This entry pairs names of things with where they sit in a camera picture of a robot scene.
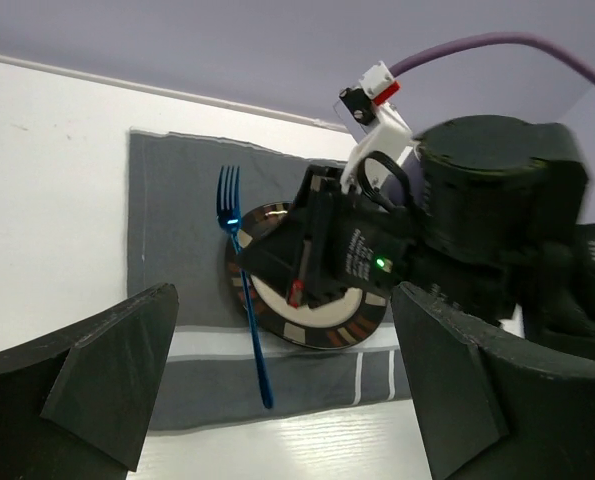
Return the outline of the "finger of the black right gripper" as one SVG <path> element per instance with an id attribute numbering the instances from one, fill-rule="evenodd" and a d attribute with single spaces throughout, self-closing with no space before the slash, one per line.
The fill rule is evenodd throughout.
<path id="1" fill-rule="evenodd" d="M 243 218 L 250 241 L 240 245 L 236 265 L 260 279 L 287 305 L 308 305 L 310 233 L 306 209 L 253 209 Z"/>
<path id="2" fill-rule="evenodd" d="M 295 309 L 317 309 L 341 300 L 347 288 L 335 282 L 326 284 L 326 289 L 309 289 L 305 281 L 294 279 L 289 288 L 289 305 Z"/>

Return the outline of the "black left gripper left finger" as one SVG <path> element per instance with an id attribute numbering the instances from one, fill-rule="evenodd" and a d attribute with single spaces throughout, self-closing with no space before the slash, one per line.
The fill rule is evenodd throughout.
<path id="1" fill-rule="evenodd" d="M 171 284 L 0 351 L 0 479 L 136 471 L 179 309 Z"/>

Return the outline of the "dark rimmed cream plate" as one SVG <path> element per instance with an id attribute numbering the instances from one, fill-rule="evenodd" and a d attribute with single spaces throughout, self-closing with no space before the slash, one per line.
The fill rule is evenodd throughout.
<path id="1" fill-rule="evenodd" d="M 260 205 L 243 215 L 238 233 L 242 247 L 270 230 L 287 213 L 290 202 Z M 246 301 L 240 271 L 235 264 L 235 250 L 227 241 L 224 250 L 224 272 L 231 297 L 246 320 Z M 253 310 L 260 329 L 289 343 L 318 350 L 341 350 L 355 347 L 379 329 L 393 326 L 385 299 L 357 288 L 346 291 L 337 301 L 322 307 L 293 308 L 284 303 L 263 281 L 248 279 Z"/>

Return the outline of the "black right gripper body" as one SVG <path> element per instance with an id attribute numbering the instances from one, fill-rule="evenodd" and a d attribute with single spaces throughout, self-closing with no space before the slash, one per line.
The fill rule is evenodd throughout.
<path id="1" fill-rule="evenodd" d="M 559 123 L 461 117 L 415 139 L 414 181 L 379 151 L 395 201 L 366 180 L 302 188 L 307 283 L 377 295 L 412 283 L 470 315 L 497 320 L 515 305 L 543 320 L 581 320 L 570 287 L 573 238 L 588 180 L 572 132 Z"/>

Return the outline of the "grey striped placemat cloth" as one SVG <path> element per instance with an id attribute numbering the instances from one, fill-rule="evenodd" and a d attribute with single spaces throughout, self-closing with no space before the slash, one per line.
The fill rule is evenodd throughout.
<path id="1" fill-rule="evenodd" d="M 261 331 L 274 393 L 263 406 L 247 318 L 226 284 L 230 241 L 216 219 L 220 168 L 240 168 L 243 215 L 290 202 L 308 160 L 234 140 L 132 133 L 127 292 L 178 292 L 176 331 L 150 426 L 175 431 L 250 423 L 391 400 L 410 388 L 392 327 L 355 347 L 313 350 Z"/>

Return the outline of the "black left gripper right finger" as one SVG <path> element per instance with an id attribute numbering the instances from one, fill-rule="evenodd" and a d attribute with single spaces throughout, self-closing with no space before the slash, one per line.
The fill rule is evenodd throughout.
<path id="1" fill-rule="evenodd" d="M 595 341 L 545 347 L 402 284 L 392 298 L 435 479 L 595 479 Z"/>

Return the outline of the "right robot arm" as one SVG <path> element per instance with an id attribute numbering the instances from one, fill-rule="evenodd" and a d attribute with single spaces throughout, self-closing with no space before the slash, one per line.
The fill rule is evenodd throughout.
<path id="1" fill-rule="evenodd" d="M 574 134 L 559 123 L 475 115 L 414 138 L 420 176 L 380 149 L 394 200 L 359 173 L 310 166 L 287 214 L 237 265 L 294 307 L 357 288 L 387 298 L 410 283 L 493 323 L 521 308 L 526 335 L 595 339 L 595 224 L 579 215 L 588 184 Z"/>

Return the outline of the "blue metal fork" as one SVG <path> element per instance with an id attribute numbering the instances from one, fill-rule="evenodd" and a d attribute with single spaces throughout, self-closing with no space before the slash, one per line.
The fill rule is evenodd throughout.
<path id="1" fill-rule="evenodd" d="M 216 188 L 216 218 L 220 228 L 229 236 L 234 251 L 239 253 L 241 251 L 241 246 L 238 234 L 242 226 L 239 167 L 222 166 L 220 168 Z M 260 395 L 263 406 L 266 409 L 271 410 L 274 408 L 274 396 L 259 338 L 248 275 L 246 271 L 242 269 L 239 269 L 239 273 L 242 282 Z"/>

